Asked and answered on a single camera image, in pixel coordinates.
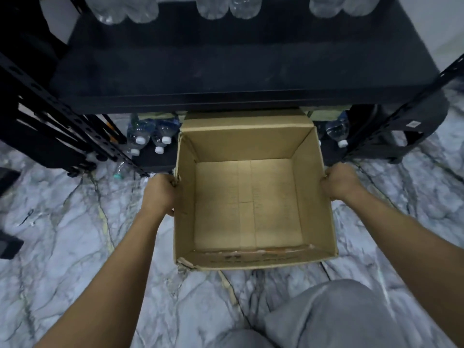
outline hand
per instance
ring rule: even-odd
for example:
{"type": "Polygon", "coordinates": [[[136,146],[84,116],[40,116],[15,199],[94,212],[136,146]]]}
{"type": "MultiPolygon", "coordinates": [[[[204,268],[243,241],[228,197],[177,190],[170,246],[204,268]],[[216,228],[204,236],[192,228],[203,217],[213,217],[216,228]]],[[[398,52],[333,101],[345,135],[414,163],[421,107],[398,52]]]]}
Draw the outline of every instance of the hand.
{"type": "Polygon", "coordinates": [[[156,174],[150,178],[143,192],[140,210],[148,214],[174,216],[175,188],[171,184],[173,181],[174,176],[169,174],[156,174]]]}
{"type": "Polygon", "coordinates": [[[354,168],[344,163],[337,163],[325,171],[327,177],[322,179],[321,186],[324,193],[331,200],[347,199],[364,190],[354,168]]]}

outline gray sweatpants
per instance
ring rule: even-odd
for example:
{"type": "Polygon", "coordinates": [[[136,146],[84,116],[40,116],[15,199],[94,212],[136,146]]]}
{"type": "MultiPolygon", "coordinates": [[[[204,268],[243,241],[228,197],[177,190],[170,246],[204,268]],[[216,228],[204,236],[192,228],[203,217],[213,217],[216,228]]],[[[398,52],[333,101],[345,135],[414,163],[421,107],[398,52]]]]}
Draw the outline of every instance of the gray sweatpants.
{"type": "Polygon", "coordinates": [[[267,338],[228,332],[222,348],[403,348],[406,342],[382,300],[353,280],[314,286],[264,319],[267,338]]]}

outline open cardboard box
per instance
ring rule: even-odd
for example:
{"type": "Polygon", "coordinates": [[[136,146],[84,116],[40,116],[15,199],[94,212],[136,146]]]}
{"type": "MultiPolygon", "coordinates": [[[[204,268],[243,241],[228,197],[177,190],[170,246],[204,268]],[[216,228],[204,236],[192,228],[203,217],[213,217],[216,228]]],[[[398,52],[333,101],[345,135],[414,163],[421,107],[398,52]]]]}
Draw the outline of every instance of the open cardboard box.
{"type": "Polygon", "coordinates": [[[258,269],[338,255],[317,132],[302,111],[188,114],[178,149],[177,263],[258,269]]]}

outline white bottle cap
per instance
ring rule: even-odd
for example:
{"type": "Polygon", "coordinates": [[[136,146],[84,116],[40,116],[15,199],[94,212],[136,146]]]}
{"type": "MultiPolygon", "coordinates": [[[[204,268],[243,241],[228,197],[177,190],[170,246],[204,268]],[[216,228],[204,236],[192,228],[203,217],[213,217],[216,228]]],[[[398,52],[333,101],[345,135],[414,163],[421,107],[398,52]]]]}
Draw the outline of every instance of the white bottle cap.
{"type": "Polygon", "coordinates": [[[171,139],[171,137],[162,137],[161,141],[162,141],[164,144],[171,144],[172,139],[171,139]]]}
{"type": "Polygon", "coordinates": [[[338,147],[347,147],[348,146],[348,142],[346,140],[340,140],[338,142],[338,147]]]}
{"type": "Polygon", "coordinates": [[[140,145],[144,145],[147,142],[147,140],[144,137],[137,137],[136,138],[136,143],[140,145]]]}

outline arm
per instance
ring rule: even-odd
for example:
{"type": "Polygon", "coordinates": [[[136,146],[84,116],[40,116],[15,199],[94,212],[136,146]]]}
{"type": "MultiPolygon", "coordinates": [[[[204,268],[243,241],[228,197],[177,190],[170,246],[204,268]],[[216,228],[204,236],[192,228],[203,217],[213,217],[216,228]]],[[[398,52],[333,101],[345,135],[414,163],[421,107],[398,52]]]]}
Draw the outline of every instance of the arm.
{"type": "Polygon", "coordinates": [[[370,194],[349,165],[326,173],[325,193],[353,209],[422,307],[464,347],[464,250],[370,194]]]}
{"type": "Polygon", "coordinates": [[[129,347],[147,285],[156,232],[173,215],[173,177],[148,182],[131,228],[81,296],[37,343],[43,347],[129,347]]]}

